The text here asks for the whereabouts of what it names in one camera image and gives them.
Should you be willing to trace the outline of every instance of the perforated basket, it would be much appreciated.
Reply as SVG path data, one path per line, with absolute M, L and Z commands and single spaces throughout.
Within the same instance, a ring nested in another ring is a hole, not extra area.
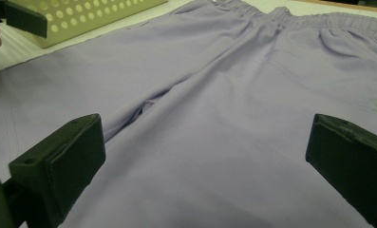
M 48 20 L 47 39 L 19 32 L 40 48 L 58 44 L 167 0 L 10 0 Z

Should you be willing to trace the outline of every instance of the pants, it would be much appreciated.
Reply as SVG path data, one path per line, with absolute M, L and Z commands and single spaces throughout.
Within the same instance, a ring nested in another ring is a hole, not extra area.
M 369 227 L 305 152 L 315 113 L 377 134 L 375 18 L 195 0 L 2 72 L 0 98 L 1 149 L 104 119 L 62 227 Z

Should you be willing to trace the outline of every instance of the elastic waistband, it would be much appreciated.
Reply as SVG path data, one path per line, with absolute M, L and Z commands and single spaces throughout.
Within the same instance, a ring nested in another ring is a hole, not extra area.
M 241 0 L 216 0 L 212 2 L 218 7 L 248 15 L 255 20 L 273 20 L 285 27 L 343 29 L 377 38 L 377 18 L 374 17 L 345 12 L 294 16 L 289 9 L 284 7 L 276 8 L 270 13 L 264 13 Z

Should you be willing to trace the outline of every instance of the table surface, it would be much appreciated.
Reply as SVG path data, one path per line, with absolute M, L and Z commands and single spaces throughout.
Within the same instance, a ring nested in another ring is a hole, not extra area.
M 4 24 L 0 24 L 1 37 L 3 41 L 3 46 L 0 47 L 0 70 L 15 66 L 41 55 L 49 54 L 52 51 L 95 38 L 114 29 L 130 26 L 141 21 L 160 16 L 188 2 L 190 2 L 190 0 L 169 0 L 167 3 L 155 8 L 145 10 L 141 13 L 124 18 L 118 22 L 95 29 L 76 38 L 67 40 L 61 44 L 45 49 L 35 46 L 32 42 L 19 35 L 12 28 Z M 246 0 L 246 2 L 264 12 L 269 12 L 276 7 L 287 7 L 294 15 L 341 11 L 377 17 L 377 9 L 374 8 L 322 2 L 317 0 Z

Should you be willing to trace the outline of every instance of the lavender fabric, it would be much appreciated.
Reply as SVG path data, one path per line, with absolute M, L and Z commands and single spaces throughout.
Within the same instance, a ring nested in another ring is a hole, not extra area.
M 377 134 L 375 18 L 195 0 L 1 72 L 0 152 L 92 112 L 107 161 L 61 227 L 370 227 L 305 152 L 315 113 Z

